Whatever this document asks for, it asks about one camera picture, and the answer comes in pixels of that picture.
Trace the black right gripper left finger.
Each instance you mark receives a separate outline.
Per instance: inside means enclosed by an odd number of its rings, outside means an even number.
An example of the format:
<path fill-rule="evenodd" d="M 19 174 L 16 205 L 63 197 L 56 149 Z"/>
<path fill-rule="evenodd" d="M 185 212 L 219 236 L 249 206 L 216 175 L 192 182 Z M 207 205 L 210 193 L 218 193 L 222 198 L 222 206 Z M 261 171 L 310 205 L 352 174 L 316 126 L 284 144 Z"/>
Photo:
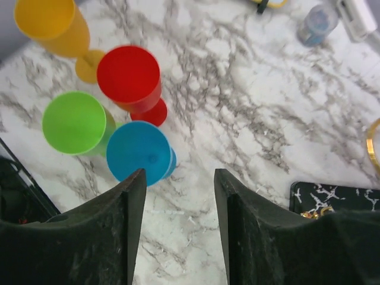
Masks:
<path fill-rule="evenodd" d="M 131 284 L 147 192 L 136 170 L 44 223 L 1 222 L 2 284 Z"/>

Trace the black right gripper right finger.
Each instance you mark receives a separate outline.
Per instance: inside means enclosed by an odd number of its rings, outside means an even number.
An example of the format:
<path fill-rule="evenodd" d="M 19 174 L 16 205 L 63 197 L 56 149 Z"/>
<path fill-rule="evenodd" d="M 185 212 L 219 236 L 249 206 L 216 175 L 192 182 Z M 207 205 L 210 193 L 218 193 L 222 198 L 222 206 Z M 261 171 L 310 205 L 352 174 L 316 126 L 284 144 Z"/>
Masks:
<path fill-rule="evenodd" d="M 379 213 L 338 211 L 311 219 L 214 174 L 229 284 L 378 284 Z"/>

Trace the blue wine glass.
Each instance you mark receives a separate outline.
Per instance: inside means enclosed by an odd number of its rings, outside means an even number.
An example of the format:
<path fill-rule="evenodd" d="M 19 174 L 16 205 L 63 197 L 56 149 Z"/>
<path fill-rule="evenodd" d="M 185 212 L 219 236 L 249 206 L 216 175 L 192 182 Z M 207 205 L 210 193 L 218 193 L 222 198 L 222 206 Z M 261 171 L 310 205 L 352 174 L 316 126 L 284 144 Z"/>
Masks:
<path fill-rule="evenodd" d="M 177 157 L 158 127 L 144 121 L 132 121 L 112 134 L 107 144 L 106 161 L 118 181 L 144 169 L 147 185 L 152 186 L 173 173 Z"/>

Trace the green wine glass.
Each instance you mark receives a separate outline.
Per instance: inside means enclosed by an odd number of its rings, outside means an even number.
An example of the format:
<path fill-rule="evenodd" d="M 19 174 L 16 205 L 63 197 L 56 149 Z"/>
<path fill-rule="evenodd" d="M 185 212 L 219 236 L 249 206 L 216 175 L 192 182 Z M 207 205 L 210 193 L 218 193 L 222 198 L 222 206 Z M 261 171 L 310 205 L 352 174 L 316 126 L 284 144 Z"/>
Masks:
<path fill-rule="evenodd" d="M 47 143 L 70 156 L 104 156 L 110 137 L 120 126 L 98 99 L 83 91 L 58 95 L 42 117 Z"/>

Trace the red wine glass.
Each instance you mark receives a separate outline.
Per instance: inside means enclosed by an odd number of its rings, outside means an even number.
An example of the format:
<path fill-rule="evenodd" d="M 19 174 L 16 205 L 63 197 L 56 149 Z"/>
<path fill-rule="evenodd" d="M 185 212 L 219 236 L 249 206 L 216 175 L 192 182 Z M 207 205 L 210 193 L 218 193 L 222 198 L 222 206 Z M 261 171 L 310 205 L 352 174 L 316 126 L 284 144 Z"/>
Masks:
<path fill-rule="evenodd" d="M 143 47 L 124 45 L 105 54 L 97 67 L 97 83 L 133 121 L 160 126 L 166 120 L 159 63 Z"/>

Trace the yellow wine glass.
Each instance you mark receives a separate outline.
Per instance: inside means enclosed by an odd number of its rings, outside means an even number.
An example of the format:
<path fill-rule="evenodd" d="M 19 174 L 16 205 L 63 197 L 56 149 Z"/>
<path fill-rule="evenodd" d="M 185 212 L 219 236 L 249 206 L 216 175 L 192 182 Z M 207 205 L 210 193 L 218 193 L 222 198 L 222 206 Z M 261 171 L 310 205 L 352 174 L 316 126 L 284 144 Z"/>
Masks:
<path fill-rule="evenodd" d="M 97 83 L 102 50 L 90 48 L 90 30 L 75 1 L 17 1 L 14 20 L 18 29 L 48 52 L 75 58 L 77 77 Z"/>

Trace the black marble rack base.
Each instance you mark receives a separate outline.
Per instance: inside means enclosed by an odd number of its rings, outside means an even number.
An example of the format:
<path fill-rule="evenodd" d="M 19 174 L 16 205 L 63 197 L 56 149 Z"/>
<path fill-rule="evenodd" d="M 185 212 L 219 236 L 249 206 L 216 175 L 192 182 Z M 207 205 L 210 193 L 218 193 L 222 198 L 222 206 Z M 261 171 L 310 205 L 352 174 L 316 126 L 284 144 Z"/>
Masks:
<path fill-rule="evenodd" d="M 289 210 L 309 219 L 318 219 L 341 210 L 378 211 L 379 191 L 377 189 L 295 182 L 290 187 Z"/>

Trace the small clear plastic jar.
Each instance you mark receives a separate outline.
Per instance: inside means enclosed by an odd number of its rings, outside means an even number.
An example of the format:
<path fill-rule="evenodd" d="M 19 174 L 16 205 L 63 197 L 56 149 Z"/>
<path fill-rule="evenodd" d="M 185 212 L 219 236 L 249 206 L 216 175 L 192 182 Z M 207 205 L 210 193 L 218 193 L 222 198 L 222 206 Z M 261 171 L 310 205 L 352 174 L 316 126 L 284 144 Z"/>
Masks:
<path fill-rule="evenodd" d="M 297 38 L 306 47 L 318 46 L 337 27 L 338 21 L 338 13 L 332 5 L 318 4 L 299 24 Z"/>

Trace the white eraser block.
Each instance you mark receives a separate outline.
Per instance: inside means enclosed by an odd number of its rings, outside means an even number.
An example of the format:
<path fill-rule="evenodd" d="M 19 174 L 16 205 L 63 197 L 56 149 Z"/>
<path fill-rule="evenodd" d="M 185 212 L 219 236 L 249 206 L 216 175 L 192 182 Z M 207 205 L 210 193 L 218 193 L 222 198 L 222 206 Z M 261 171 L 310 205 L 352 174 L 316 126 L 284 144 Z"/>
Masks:
<path fill-rule="evenodd" d="M 363 42 L 378 28 L 378 22 L 368 1 L 336 1 L 344 26 L 354 42 Z"/>

